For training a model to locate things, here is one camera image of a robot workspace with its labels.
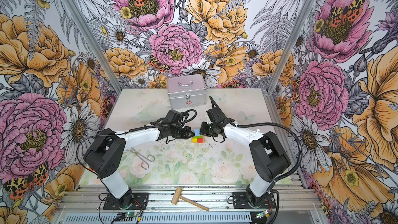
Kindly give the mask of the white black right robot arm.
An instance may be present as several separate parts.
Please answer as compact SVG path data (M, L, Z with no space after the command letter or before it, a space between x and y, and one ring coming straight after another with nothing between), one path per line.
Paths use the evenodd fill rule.
M224 112L213 107L206 111L208 121L201 124L203 136L231 139L249 147L257 175L246 190L246 197L252 207L260 207L264 198L270 195L280 176L291 165L291 161L275 132L263 133L254 127L271 126L289 131L283 125L264 122L241 125L228 118Z

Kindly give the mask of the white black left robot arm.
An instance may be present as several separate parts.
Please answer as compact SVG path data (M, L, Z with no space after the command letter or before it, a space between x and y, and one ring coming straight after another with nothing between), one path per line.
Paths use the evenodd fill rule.
M85 152L84 162L105 185L109 196L116 201L116 206L127 209L133 204L134 197L119 171L124 152L163 139L167 142L188 140L194 136L194 132L186 123L193 121L196 116L196 110L170 110L165 117L143 127L119 132L110 128L103 129Z

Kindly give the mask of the silver pink metal case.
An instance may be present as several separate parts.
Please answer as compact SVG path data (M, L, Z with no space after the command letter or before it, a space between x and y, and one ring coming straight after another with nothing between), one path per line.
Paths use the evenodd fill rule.
M172 109L206 104L206 85L202 75L168 78L167 91Z

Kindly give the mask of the metal tongs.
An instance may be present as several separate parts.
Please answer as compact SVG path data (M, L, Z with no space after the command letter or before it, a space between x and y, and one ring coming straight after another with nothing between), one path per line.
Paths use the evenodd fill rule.
M144 170L148 170L150 168L150 163L155 162L155 156L149 154L147 156L142 155L140 152L138 152L136 149L134 148L130 148L127 151L133 153L136 157L138 157L139 159L141 159L141 164L140 166L144 169Z

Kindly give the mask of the wooden mallet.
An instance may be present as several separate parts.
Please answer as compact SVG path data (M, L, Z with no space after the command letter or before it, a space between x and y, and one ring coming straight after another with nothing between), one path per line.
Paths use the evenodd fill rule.
M195 201L192 201L192 200L190 200L190 199L188 199L186 197L183 197L181 194L182 194L182 188L181 187L177 187L175 192L174 192L174 194L173 194L172 200L171 200L171 203L173 205L177 205L179 200L182 200L182 201L187 202L189 204L192 204L192 205L194 205L194 206L196 206L196 207L198 207L198 208L200 208L200 209L202 209L204 211L209 212L209 208L208 207L205 207L205 206L203 206L203 205L201 205L201 204L199 204L199 203L197 203Z

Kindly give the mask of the left circuit board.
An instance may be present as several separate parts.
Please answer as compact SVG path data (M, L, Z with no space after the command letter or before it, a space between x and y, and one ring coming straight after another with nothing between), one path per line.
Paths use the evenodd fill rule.
M140 213L133 213L133 212L127 212L127 213L121 213L117 216L117 219L127 219L127 220L132 220L134 218L136 219L140 219L143 215L143 212Z

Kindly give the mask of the circuit board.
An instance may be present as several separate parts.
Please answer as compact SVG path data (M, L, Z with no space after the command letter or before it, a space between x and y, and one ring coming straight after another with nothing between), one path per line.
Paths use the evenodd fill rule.
M117 219L127 219L127 220L132 220L134 218L136 219L140 219L143 215L143 212L140 213L133 213L133 212L127 212L127 213L121 213L117 216Z
M256 215L256 218L268 218L269 217L269 212L267 210L264 210Z

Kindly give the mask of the right circuit board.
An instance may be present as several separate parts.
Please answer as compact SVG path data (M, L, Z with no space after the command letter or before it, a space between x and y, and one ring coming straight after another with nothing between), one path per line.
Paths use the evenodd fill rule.
M256 218L268 218L269 217L269 212L267 210L264 210L256 215Z

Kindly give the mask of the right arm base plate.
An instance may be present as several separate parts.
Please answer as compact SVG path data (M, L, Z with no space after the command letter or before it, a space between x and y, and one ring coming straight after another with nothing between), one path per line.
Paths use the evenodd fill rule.
M232 193L233 206L235 209L275 209L276 199L271 194L266 194L263 198L251 204L245 192Z

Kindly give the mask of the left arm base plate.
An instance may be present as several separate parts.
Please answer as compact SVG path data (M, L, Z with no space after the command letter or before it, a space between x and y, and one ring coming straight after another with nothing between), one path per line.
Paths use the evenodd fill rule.
M112 194L108 194L103 209L106 211L116 210L145 210L148 204L148 193L131 193L127 192L120 199L115 198Z

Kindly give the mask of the aluminium front rail frame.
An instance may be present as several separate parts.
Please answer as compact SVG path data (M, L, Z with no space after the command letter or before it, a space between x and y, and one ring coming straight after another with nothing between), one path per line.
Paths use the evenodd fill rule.
M83 186L69 192L55 213L55 224L325 224L327 219L313 190L297 186L277 186L275 209L235 209L232 193L245 192L244 186L184 186L182 196L209 208L204 211L179 200L171 203L176 190L171 186L135 186L133 193L148 193L145 210L103 209L107 197L104 187ZM264 210L268 218L256 218ZM140 219L121 220L121 213L140 213Z

